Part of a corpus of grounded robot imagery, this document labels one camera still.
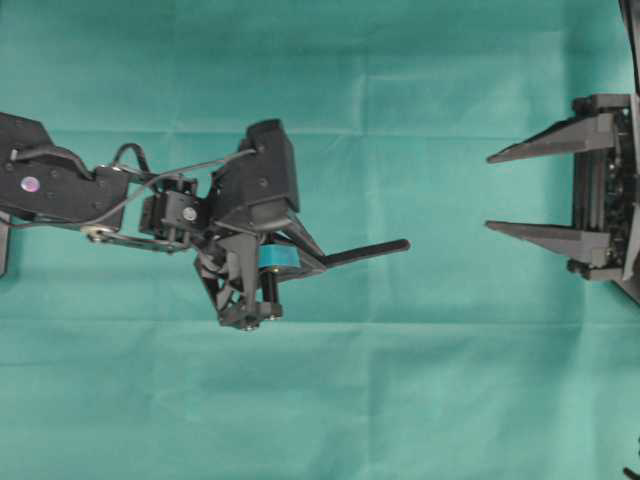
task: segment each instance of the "robotic claw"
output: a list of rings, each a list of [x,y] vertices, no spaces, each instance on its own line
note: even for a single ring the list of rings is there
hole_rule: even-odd
[[[571,226],[497,221],[487,226],[569,257],[569,271],[612,281],[640,303],[640,2],[619,3],[633,54],[635,93],[578,98],[575,117],[488,159],[574,154]]]
[[[120,163],[132,149],[139,169]],[[206,197],[183,173],[224,163]],[[141,184],[128,195],[129,183]],[[139,230],[122,235],[124,206],[145,188]],[[254,330],[283,314],[278,284],[329,268],[409,249],[396,240],[325,255],[296,217],[300,211],[293,147],[279,120],[247,129],[239,152],[162,174],[143,150],[123,145],[111,165],[90,172],[73,152],[53,144],[41,123],[0,114],[0,272],[6,271],[11,228],[80,230],[97,243],[173,253],[193,248],[195,268],[220,324]],[[26,223],[11,223],[11,216]],[[258,301],[257,292],[262,291]]]

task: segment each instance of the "bolt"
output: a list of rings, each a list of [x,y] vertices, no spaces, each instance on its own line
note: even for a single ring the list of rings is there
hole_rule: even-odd
[[[193,207],[186,207],[184,210],[182,210],[182,218],[184,218],[188,222],[193,222],[196,218],[198,218],[198,212],[196,212]]]
[[[37,192],[40,190],[40,181],[36,177],[24,177],[20,180],[20,188],[29,193]]]

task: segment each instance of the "screw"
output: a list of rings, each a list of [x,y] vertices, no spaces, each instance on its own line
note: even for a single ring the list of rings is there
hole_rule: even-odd
[[[188,222],[193,222],[196,218],[198,218],[198,212],[196,212],[193,207],[186,207],[184,210],[182,210],[182,218],[184,218]]]

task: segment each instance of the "black plastic part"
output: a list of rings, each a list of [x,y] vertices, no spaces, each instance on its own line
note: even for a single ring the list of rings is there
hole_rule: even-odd
[[[622,473],[624,473],[624,475],[629,478],[630,480],[640,480],[640,475],[638,475],[637,473],[635,473],[633,470],[631,470],[630,468],[625,468]]]
[[[212,176],[207,203],[219,225],[239,231],[269,232],[290,223],[289,212],[299,211],[293,146],[279,120],[267,120],[247,129],[240,150],[255,155],[237,158]]]
[[[11,221],[11,215],[0,212],[0,218],[5,222]],[[11,230],[6,225],[0,224],[0,277],[7,273],[9,263],[9,239]]]
[[[333,255],[327,255],[320,258],[320,261],[327,268],[339,267],[347,263],[366,260],[368,258],[379,257],[381,255],[389,255],[390,253],[404,252],[411,248],[408,240],[394,240],[392,242],[379,243],[377,245],[369,245],[367,247],[354,248]]]
[[[26,162],[29,160],[45,161],[48,166],[58,166],[75,171],[86,180],[93,180],[93,176],[85,167],[84,162],[71,150],[57,147],[55,145],[41,145],[26,150],[16,150],[15,156],[11,160],[14,162]]]
[[[260,274],[260,285],[262,286],[262,300],[265,302],[278,303],[278,279],[273,272],[262,272]]]

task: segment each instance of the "green cloth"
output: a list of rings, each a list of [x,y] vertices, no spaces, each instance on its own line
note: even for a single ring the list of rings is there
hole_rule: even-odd
[[[285,318],[244,334],[218,327],[192,253],[16,232],[3,480],[600,480],[637,464],[640,310],[483,226],[569,222],[569,157],[484,159],[576,96],[631,92],[615,0],[0,0],[0,64],[0,108],[90,168],[127,141],[155,170],[217,158],[281,118],[325,251],[413,245],[286,284]]]

